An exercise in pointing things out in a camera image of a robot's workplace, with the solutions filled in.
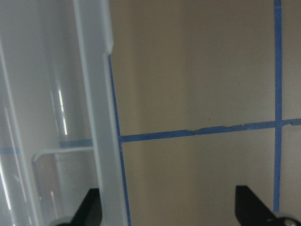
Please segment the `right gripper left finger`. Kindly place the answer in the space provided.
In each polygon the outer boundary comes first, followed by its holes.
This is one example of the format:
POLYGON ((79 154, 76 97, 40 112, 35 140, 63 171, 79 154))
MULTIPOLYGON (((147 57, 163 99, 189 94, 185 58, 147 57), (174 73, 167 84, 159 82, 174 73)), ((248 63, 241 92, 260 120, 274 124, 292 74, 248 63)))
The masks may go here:
POLYGON ((100 226, 102 218, 99 189, 91 188, 72 218, 70 226, 100 226))

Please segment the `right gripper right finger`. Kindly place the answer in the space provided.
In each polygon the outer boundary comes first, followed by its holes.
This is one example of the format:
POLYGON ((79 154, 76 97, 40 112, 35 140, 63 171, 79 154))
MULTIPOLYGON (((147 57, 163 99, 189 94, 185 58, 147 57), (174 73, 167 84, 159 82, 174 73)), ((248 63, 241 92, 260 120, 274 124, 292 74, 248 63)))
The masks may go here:
POLYGON ((276 216, 248 186, 235 188, 235 216, 241 226, 276 226, 276 216))

